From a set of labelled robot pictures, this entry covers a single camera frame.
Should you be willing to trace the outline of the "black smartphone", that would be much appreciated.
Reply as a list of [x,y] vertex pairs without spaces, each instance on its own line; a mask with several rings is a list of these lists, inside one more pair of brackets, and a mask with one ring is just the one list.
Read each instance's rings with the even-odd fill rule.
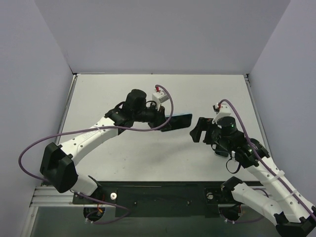
[[171,131],[190,127],[192,123],[192,117],[192,114],[173,115],[169,120],[172,126]]
[[223,157],[223,158],[228,158],[230,156],[228,152],[222,151],[222,150],[215,150],[214,153],[215,155]]

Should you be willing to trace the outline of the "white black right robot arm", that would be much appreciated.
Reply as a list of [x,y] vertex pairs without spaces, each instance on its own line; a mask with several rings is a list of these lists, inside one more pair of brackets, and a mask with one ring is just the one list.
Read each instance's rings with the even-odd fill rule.
[[235,200],[249,206],[273,223],[282,237],[306,237],[312,232],[316,227],[316,206],[294,188],[259,141],[238,130],[234,117],[200,117],[190,132],[195,143],[200,141],[202,132],[203,142],[211,145],[217,155],[237,161],[272,195],[262,196],[233,176],[221,186],[224,201]]

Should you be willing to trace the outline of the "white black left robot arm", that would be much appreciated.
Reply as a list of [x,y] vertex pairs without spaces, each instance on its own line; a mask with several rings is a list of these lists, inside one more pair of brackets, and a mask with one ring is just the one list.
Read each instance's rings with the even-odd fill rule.
[[101,199],[101,190],[92,178],[77,173],[76,166],[90,152],[105,141],[122,134],[125,130],[134,130],[135,122],[147,123],[149,130],[161,130],[169,127],[171,118],[165,117],[165,101],[172,101],[170,94],[156,86],[152,100],[139,89],[128,93],[125,101],[118,103],[100,120],[87,130],[78,132],[78,136],[61,144],[50,143],[45,147],[40,172],[59,192],[74,191],[84,194],[90,203]]

